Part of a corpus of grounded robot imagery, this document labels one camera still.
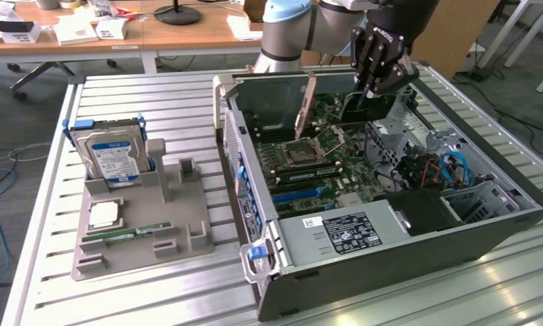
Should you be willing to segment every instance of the aluminum slat table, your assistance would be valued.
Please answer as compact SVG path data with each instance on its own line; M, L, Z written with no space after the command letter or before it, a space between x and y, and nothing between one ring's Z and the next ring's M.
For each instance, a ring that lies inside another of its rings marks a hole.
M420 79L543 191L543 161L430 69ZM211 81L221 73L88 77L69 85L29 222L2 325L260 325L243 278L239 242L212 129ZM419 97L436 128L444 118ZM84 166L61 120L131 118L167 141L165 164L201 166L215 251L74 282L72 250ZM543 325L543 221L478 261L442 270L263 325Z

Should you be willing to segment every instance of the blue pcie slot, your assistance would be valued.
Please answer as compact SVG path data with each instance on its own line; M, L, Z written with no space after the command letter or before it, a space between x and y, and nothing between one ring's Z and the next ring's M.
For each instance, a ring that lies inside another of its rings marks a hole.
M303 190L300 192L292 192L289 194L277 195L273 197L273 202L289 202L291 200L319 197L324 189L325 187L317 187L315 189Z

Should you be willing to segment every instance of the wooden desk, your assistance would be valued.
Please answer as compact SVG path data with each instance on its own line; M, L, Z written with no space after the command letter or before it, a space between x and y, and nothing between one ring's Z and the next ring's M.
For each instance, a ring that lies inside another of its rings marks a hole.
M171 5L169 0L141 1L143 12L153 12L159 7ZM237 12L224 8L197 5L197 1L181 0L181 4L192 3L193 9L203 14L200 21L188 26L163 24L155 16L144 22L144 49L161 50L172 48L241 48L261 45L260 41L240 42L235 39L227 24L227 16L240 16ZM240 9L239 5L224 3L225 7Z
M128 8L132 11L140 11L140 1L115 1L117 7ZM17 15L29 22L37 22L40 25L57 24L57 16L72 14L69 9L40 10L34 3L17 2L16 3ZM42 53L78 53L78 52L105 52L116 50L116 47L124 46L129 48L141 47L143 45L143 23L137 20L129 20L128 34L125 39L103 40L97 42L72 44L69 46L60 46L57 38L54 37L53 30L41 31L38 41L36 43L4 43L0 39L0 55L8 54L42 54Z
M168 0L112 3L135 12L153 12L156 8L172 4ZM124 40L100 40L60 46L53 31L42 31L37 43L5 44L0 40L0 63L140 58L144 72L156 73L157 56L259 52L259 41L240 42L233 38L227 25L227 15L237 14L236 12L207 5L197 5L196 9L203 13L203 19L191 26L169 26L159 22L152 15L145 15L148 19L141 22L128 21ZM57 23L57 16L69 15L72 10L40 10L34 3L17 2L16 12L26 21L53 25Z

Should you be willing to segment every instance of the ventilation grille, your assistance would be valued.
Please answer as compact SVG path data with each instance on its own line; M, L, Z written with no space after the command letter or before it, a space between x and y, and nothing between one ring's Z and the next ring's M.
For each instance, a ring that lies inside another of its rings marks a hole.
M225 113L225 135L223 140L225 142L227 157L229 160L229 164L233 167L235 174L239 170L239 144L236 142L233 120L229 111L227 111Z

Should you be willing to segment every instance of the red wire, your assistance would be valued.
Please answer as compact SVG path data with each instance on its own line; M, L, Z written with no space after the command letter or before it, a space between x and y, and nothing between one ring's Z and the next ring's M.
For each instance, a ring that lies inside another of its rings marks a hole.
M425 161L424 172L423 172L423 180L420 182L420 188L424 187L425 171L428 170L428 164L431 164L432 161L434 161L434 158L430 158L428 161Z

